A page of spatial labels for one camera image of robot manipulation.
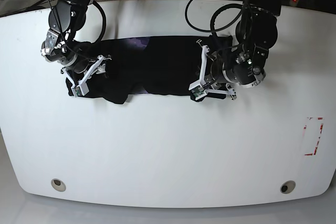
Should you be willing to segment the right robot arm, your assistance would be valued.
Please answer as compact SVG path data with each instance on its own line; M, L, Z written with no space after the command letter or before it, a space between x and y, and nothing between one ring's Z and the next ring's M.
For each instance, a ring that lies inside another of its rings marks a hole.
M101 32L94 42L75 40L76 32L86 22L89 5L98 9L102 16ZM50 8L49 29L41 46L41 55L48 62L59 62L61 73L71 83L74 97L84 97L89 92L87 81L94 74L106 72L106 62L110 55L95 55L90 51L99 44L106 32L107 18L102 7L95 0L58 0Z

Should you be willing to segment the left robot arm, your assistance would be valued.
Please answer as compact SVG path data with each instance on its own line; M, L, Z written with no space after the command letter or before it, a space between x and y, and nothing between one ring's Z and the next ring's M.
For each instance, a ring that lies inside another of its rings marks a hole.
M190 84L194 101L205 97L236 99L234 85L252 88L266 77L264 66L278 38L281 0L243 0L212 15L208 33L215 50L201 45L199 78Z

